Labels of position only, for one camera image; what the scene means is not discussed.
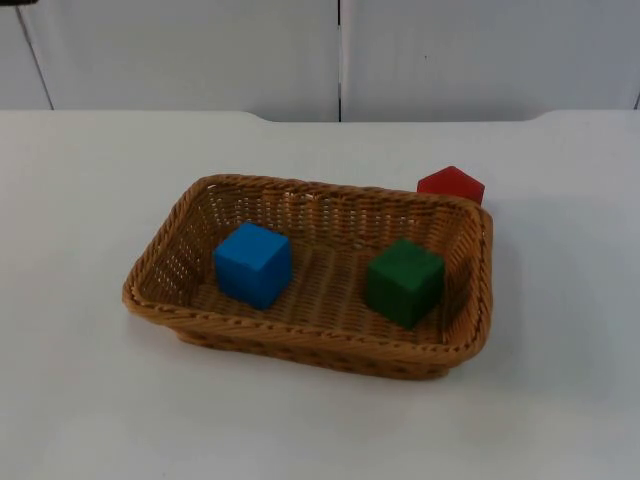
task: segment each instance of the white table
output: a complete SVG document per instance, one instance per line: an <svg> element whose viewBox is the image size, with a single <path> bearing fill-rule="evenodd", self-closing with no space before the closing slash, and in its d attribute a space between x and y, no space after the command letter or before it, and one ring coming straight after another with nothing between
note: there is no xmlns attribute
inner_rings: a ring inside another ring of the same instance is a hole
<svg viewBox="0 0 640 480"><path fill-rule="evenodd" d="M412 190L449 164L487 186L495 309L485 350L443 380L202 349L120 303L200 176ZM635 478L639 181L633 112L1 113L0 478Z"/></svg>

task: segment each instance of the red house-shaped block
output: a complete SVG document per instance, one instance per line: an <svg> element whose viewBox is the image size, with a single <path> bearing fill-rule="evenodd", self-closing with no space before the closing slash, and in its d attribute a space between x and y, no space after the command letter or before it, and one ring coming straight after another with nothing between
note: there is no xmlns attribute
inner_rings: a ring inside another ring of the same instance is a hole
<svg viewBox="0 0 640 480"><path fill-rule="evenodd" d="M456 167L447 167L420 180L418 193L454 195L481 205L484 185Z"/></svg>

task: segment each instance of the wooden block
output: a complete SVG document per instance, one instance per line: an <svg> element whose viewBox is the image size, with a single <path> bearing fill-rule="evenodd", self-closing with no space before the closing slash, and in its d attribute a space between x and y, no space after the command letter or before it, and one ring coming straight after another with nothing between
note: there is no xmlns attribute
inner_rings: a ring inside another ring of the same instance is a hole
<svg viewBox="0 0 640 480"><path fill-rule="evenodd" d="M456 167L447 167L420 180L418 192L454 195L482 205L484 185Z"/></svg>
<svg viewBox="0 0 640 480"><path fill-rule="evenodd" d="M238 227L213 252L218 288L254 308L271 306L292 278L289 239L251 223Z"/></svg>
<svg viewBox="0 0 640 480"><path fill-rule="evenodd" d="M444 259L405 239L374 258L367 269L367 305L405 328L414 327L443 290Z"/></svg>

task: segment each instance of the green cube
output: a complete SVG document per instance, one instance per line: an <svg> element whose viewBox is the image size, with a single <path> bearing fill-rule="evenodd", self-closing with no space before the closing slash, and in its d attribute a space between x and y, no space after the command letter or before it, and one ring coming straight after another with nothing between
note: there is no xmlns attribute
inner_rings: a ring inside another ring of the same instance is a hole
<svg viewBox="0 0 640 480"><path fill-rule="evenodd" d="M400 239L371 260L365 300L372 310L413 328L440 300L444 259Z"/></svg>

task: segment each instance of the wicker basket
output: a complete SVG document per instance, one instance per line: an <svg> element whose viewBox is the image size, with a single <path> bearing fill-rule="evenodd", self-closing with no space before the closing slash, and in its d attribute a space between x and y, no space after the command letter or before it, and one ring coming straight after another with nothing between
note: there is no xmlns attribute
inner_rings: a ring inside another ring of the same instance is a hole
<svg viewBox="0 0 640 480"><path fill-rule="evenodd" d="M274 305L220 293L211 252L243 222L289 236L294 279ZM444 256L441 304L411 331L363 303L369 260L399 237ZM173 207L123 287L131 312L196 345L383 377L443 376L483 347L491 217L454 197L216 175Z"/></svg>

